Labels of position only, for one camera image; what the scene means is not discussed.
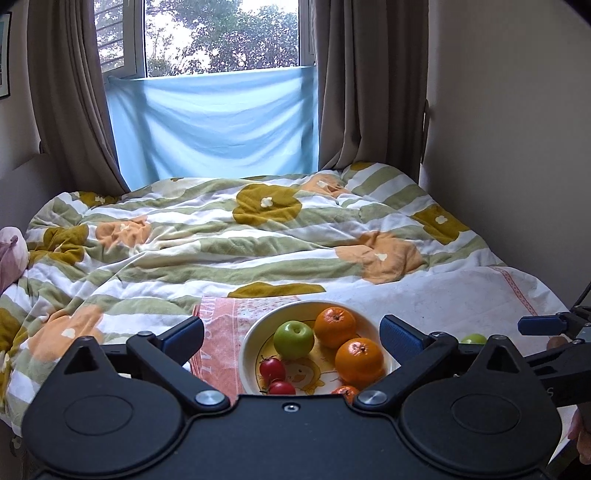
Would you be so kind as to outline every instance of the window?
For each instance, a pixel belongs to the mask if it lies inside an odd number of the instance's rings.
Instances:
[[[144,77],[144,1],[94,0],[94,6],[103,74]]]
[[[105,76],[313,65],[310,0],[94,0]]]

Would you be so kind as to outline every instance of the tangerine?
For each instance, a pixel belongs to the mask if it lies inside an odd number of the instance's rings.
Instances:
[[[323,310],[314,323],[314,333],[322,345],[338,348],[347,340],[355,338],[357,321],[353,314],[341,307]]]
[[[345,383],[366,386],[385,374],[384,354],[369,338],[354,338],[336,352],[335,368]]]
[[[348,403],[353,403],[353,399],[359,393],[359,390],[351,385],[343,385],[342,387],[335,388],[331,393],[343,395]]]

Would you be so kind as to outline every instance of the mustard yellow flower pattern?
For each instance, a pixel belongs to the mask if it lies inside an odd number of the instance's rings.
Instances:
[[[361,171],[367,167],[370,167],[371,165],[373,165],[373,162],[368,162],[368,161],[358,161],[355,162],[353,164],[351,164],[351,166],[349,167],[350,170],[353,171]]]
[[[117,203],[118,199],[115,197],[98,195],[94,192],[78,192],[80,201],[88,208],[100,207],[102,205],[112,205]]]
[[[49,227],[43,233],[43,244],[29,253],[29,267],[46,255],[69,265],[81,262],[84,258],[84,245],[87,239],[87,225],[72,228]]]
[[[421,223],[423,229],[443,245],[457,240],[461,232],[469,230],[460,220],[437,204],[411,215],[411,218]]]
[[[10,358],[27,339],[27,329],[7,309],[0,309],[0,404],[10,379]]]
[[[271,285],[262,281],[237,288],[228,294],[231,299],[261,299],[265,297],[283,297],[286,295],[305,295],[306,293],[322,293],[326,290],[309,283],[288,283],[285,285]]]
[[[232,211],[236,223],[259,226],[267,221],[286,223],[298,216],[301,202],[297,189],[264,183],[245,186],[236,195],[238,206]]]

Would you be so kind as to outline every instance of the green apple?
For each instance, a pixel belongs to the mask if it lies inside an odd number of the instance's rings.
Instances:
[[[466,335],[460,343],[474,343],[475,345],[484,345],[486,343],[486,337],[480,333],[471,333]]]
[[[314,332],[305,323],[291,320],[275,331],[273,345],[282,358],[295,360],[310,353],[314,347]]]

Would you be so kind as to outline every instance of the human hand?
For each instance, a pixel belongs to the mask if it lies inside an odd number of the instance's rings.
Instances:
[[[569,440],[576,440],[579,461],[583,465],[591,465],[591,433],[583,426],[583,417],[579,409],[574,414],[570,425]]]
[[[552,337],[546,349],[556,348],[568,343],[564,337]],[[576,440],[577,450],[579,452],[579,461],[583,465],[591,465],[591,432],[588,432],[583,425],[583,417],[581,411],[577,409],[574,414],[573,421],[570,424],[569,440]]]

